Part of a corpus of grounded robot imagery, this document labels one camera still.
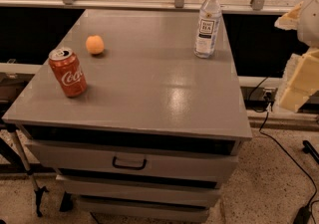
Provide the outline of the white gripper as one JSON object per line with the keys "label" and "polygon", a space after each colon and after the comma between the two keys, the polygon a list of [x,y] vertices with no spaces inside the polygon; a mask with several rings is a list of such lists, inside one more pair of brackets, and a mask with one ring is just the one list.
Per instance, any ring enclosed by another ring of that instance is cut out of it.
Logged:
{"label": "white gripper", "polygon": [[319,91],[319,0],[299,2],[279,17],[274,26],[282,30],[297,29],[298,40],[314,47],[301,56],[291,55],[278,88],[277,105],[297,112]]}

